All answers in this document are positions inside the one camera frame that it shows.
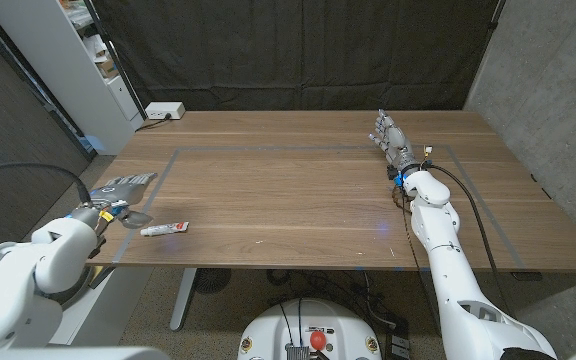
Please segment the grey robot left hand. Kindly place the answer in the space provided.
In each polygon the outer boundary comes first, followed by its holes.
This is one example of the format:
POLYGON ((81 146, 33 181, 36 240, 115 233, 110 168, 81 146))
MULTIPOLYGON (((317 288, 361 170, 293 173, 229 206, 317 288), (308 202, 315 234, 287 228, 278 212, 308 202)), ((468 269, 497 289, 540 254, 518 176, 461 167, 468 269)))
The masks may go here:
POLYGON ((138 229, 149 224, 153 218, 143 212, 134 211, 132 205, 141 202, 146 189, 157 177, 156 173, 119 176, 109 180, 104 186, 90 192, 95 206, 110 213, 114 220, 125 228, 138 229))

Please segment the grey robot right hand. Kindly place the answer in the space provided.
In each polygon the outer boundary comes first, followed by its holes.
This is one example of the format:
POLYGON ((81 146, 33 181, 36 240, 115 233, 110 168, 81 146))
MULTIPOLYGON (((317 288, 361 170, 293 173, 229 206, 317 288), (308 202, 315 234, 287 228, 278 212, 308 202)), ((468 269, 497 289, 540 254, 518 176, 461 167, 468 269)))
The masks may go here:
POLYGON ((384 152, 386 161, 397 173, 408 176, 419 170, 420 162, 415 159, 410 140, 385 110, 378 110, 375 129, 368 137, 384 152))

